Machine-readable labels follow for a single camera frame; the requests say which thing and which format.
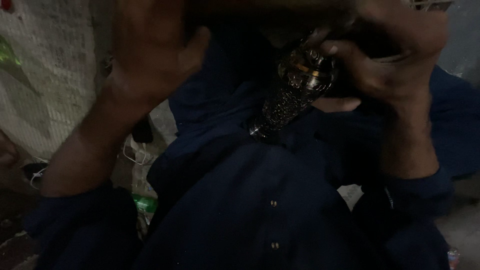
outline man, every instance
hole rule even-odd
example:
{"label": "man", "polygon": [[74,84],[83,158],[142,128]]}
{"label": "man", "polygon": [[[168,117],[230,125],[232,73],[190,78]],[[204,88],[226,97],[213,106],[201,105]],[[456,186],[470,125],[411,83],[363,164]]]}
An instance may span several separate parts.
{"label": "man", "polygon": [[[388,113],[315,109],[268,145],[245,128],[263,102],[262,82],[242,68],[250,42],[219,26],[185,43],[182,7],[118,1],[113,73],[25,222],[40,240],[38,269],[448,269],[433,218],[448,209],[451,177],[478,168],[480,95],[435,67],[444,13],[362,2],[360,14],[401,45],[396,61],[312,37]],[[108,178],[132,127],[167,98],[179,137],[148,175],[159,208],[141,243],[132,199]],[[336,191],[350,183],[365,192],[353,213]]]}

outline trash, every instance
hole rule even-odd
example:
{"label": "trash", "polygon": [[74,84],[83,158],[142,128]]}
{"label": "trash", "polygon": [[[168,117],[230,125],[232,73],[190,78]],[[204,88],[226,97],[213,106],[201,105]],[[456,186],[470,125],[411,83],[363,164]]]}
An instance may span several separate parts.
{"label": "trash", "polygon": [[12,0],[1,0],[1,8],[4,10],[10,10],[12,8]]}
{"label": "trash", "polygon": [[456,248],[451,247],[448,251],[448,262],[450,264],[450,270],[455,270],[460,262],[460,253]]}
{"label": "trash", "polygon": [[144,197],[138,194],[132,194],[137,209],[146,213],[155,213],[158,201],[154,198]]}

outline white cable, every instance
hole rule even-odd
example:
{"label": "white cable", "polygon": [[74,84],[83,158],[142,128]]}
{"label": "white cable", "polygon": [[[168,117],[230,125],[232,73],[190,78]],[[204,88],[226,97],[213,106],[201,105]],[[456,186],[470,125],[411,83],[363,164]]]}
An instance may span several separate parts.
{"label": "white cable", "polygon": [[127,156],[127,154],[125,154],[125,145],[127,144],[127,141],[125,141],[125,143],[123,144],[123,155],[128,158],[129,160],[135,162],[136,164],[140,165],[140,166],[144,166],[146,165],[150,160],[148,160],[147,162],[145,162],[145,159],[147,158],[147,149],[146,149],[146,144],[145,143],[142,143],[142,146],[144,147],[144,159],[142,160],[142,163],[140,162],[137,162],[136,160],[132,159],[131,157]]}
{"label": "white cable", "polygon": [[43,163],[47,163],[47,164],[50,163],[50,161],[44,160],[43,158],[39,158],[39,157],[33,157],[33,158],[34,158],[34,161],[35,161],[35,159],[37,159],[39,162],[43,162]]}
{"label": "white cable", "polygon": [[32,176],[32,179],[30,179],[30,185],[32,186],[32,188],[36,189],[36,190],[39,190],[38,187],[34,186],[33,185],[33,180],[35,179],[35,177],[42,177],[41,173],[46,170],[46,168],[43,168],[41,169],[40,171],[38,171],[37,173],[34,173],[33,176]]}

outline green bottle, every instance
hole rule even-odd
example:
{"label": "green bottle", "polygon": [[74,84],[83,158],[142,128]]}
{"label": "green bottle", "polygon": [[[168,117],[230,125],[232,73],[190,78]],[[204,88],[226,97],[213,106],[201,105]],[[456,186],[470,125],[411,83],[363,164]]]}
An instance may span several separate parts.
{"label": "green bottle", "polygon": [[143,211],[146,213],[155,213],[155,210],[158,206],[158,202],[156,199],[144,197],[138,194],[132,194],[132,197],[139,211]]}

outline navy blue shirt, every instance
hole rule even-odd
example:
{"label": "navy blue shirt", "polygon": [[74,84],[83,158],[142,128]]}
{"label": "navy blue shirt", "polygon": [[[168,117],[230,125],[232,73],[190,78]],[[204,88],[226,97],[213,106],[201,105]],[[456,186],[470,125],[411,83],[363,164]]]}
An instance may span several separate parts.
{"label": "navy blue shirt", "polygon": [[[202,72],[221,59],[209,57],[217,45]],[[480,163],[480,98],[440,69],[434,77],[432,137],[442,168],[417,180],[379,174],[381,117],[312,110],[281,132],[280,144],[257,143],[243,125],[261,106],[245,94],[256,85],[222,88],[226,97],[187,95],[218,83],[193,78],[170,99],[179,138],[148,175],[159,208],[147,240],[137,237],[131,196],[110,183],[43,198],[25,220],[40,242],[37,268],[447,270],[448,245],[433,218],[448,210],[451,177]],[[214,102],[203,111],[205,100]],[[336,189],[352,183],[365,194],[351,213]]]}

